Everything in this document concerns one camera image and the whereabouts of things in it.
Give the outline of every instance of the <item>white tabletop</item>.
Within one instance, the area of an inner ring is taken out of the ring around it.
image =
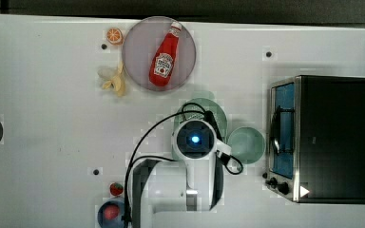
[[[122,181],[140,136],[197,94],[212,93],[229,132],[265,136],[266,90],[299,74],[365,77],[365,29],[183,23],[197,63],[179,89],[156,93],[126,78],[123,98],[101,90],[105,32],[138,21],[0,15],[0,227],[95,227],[107,186]],[[273,53],[271,58],[265,52]],[[169,152],[172,124],[142,153]],[[222,202],[210,213],[160,213],[155,227],[365,227],[365,205],[295,204],[267,190],[265,158],[244,174],[225,172]],[[91,170],[99,167],[99,176]]]

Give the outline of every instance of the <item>black toaster oven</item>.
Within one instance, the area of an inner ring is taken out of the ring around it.
[[[365,204],[365,78],[270,87],[267,186],[300,203]]]

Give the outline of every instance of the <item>pink plate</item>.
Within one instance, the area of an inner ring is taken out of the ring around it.
[[[168,33],[174,20],[168,17],[149,17],[136,24],[127,34],[123,45],[123,62],[126,73],[138,85],[153,90],[167,91],[181,86],[195,65],[197,51],[189,31],[182,26],[176,63],[166,86],[153,85],[149,81],[149,69],[157,49]]]

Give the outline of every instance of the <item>light green plate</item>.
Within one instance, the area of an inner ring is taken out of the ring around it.
[[[245,164],[258,161],[265,150],[264,138],[252,127],[234,130],[227,144],[232,147],[232,155]]]
[[[226,118],[226,114],[224,113],[223,109],[221,109],[221,107],[216,104],[215,102],[206,99],[206,98],[195,98],[192,99],[190,101],[188,101],[187,103],[196,103],[198,105],[201,105],[205,110],[209,110],[213,113],[215,120],[216,120],[216,124],[218,125],[219,131],[221,133],[221,138],[223,140],[223,142],[226,142],[226,137],[227,137],[227,118]],[[195,105],[188,105],[185,109],[185,111],[187,110],[196,110],[196,111],[201,111],[201,109]],[[203,120],[203,115],[201,114],[197,114],[197,113],[187,113],[185,114],[185,118],[187,120],[192,120],[192,119],[200,119]],[[183,122],[183,116],[180,115],[176,118],[174,118],[174,128],[173,131]],[[177,160],[178,157],[175,155],[174,150],[173,150],[173,159]]]

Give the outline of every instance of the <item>dark floor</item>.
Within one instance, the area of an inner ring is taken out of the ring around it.
[[[0,0],[0,12],[136,19],[164,15],[184,21],[365,27],[365,1],[359,0]]]

